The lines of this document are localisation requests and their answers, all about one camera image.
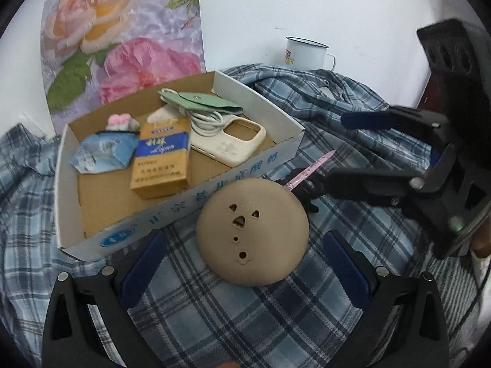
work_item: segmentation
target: beige dome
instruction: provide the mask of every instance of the beige dome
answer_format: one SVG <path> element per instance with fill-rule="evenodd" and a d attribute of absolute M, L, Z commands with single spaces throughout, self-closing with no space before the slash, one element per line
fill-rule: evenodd
<path fill-rule="evenodd" d="M 233 284 L 264 286 L 287 277 L 307 249 L 308 218 L 280 184 L 247 178 L 216 192 L 198 218 L 203 260 Z"/>

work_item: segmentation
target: orange flower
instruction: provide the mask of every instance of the orange flower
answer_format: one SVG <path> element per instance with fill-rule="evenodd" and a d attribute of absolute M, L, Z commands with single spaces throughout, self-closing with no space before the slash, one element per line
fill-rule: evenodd
<path fill-rule="evenodd" d="M 134 0 L 60 0 L 44 27 L 44 47 L 56 54 L 107 48 L 123 30 Z"/>

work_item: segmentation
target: striped fabric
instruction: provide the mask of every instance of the striped fabric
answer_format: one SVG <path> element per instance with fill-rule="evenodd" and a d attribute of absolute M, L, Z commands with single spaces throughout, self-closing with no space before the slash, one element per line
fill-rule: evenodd
<path fill-rule="evenodd" d="M 324 170 L 389 167 L 422 172 L 428 167 L 429 147 L 407 135 L 343 128 L 343 112 L 388 106 L 363 84 L 329 71 L 265 65 L 237 67 L 228 74 L 306 128 L 297 156 L 267 178 L 283 178 L 334 148 L 337 153 Z M 321 87 L 328 87 L 335 99 Z M 35 366 L 41 364 L 43 323 L 57 274 L 95 274 L 116 258 L 81 263 L 56 248 L 53 176 L 58 143 L 58 139 L 39 140 L 20 125 L 0 140 L 0 318 Z M 167 228 L 168 256 L 139 305 L 130 310 L 139 331 L 166 366 L 208 368 L 223 362 L 264 368 L 325 366 L 361 314 L 351 306 L 323 258 L 321 236 L 332 228 L 340 230 L 374 265 L 383 264 L 395 274 L 433 271 L 449 329 L 455 327 L 476 291 L 468 258 L 434 260 L 421 228 L 396 209 L 330 197 L 314 203 L 320 211 L 310 217 L 305 257 L 286 280 L 267 287 L 235 286 L 210 271 L 196 245 L 197 212 Z M 92 313 L 111 359 L 119 361 L 97 310 Z M 472 327 L 474 318 L 461 333 Z M 388 325 L 374 358 L 384 350 L 393 327 Z"/>

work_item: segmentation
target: mug handle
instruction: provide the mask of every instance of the mug handle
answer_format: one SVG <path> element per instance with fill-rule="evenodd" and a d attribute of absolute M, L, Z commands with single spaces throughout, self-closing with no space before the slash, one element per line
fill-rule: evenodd
<path fill-rule="evenodd" d="M 334 63 L 332 64 L 332 68 L 329 69 L 332 72 L 336 67 L 336 57 L 334 55 L 328 54 L 327 52 L 326 52 L 326 55 L 329 55 L 330 57 L 333 57 L 333 59 L 334 59 Z"/>

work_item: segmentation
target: cardboard box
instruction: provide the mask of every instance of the cardboard box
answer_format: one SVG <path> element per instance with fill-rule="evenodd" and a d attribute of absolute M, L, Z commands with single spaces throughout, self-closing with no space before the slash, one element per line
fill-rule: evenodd
<path fill-rule="evenodd" d="M 264 126 L 268 136 L 256 155 L 231 169 L 191 151 L 191 188 L 173 197 L 143 200 L 130 189 L 133 167 L 104 174 L 79 174 L 70 158 L 80 141 L 103 130 L 112 114 L 129 113 L 141 123 L 162 106 L 161 88 L 178 92 L 215 93 L 244 108 L 249 119 Z M 210 195 L 228 182 L 258 177 L 292 159 L 304 128 L 276 105 L 221 72 L 185 77 L 144 89 L 105 105 L 65 126 L 55 177 L 55 221 L 58 247 L 86 262 L 106 257 L 200 209 Z M 232 124 L 227 132 L 242 139 L 254 130 Z"/>
<path fill-rule="evenodd" d="M 187 117 L 145 123 L 134 154 L 130 188 L 142 199 L 177 195 L 190 185 L 191 124 Z"/>

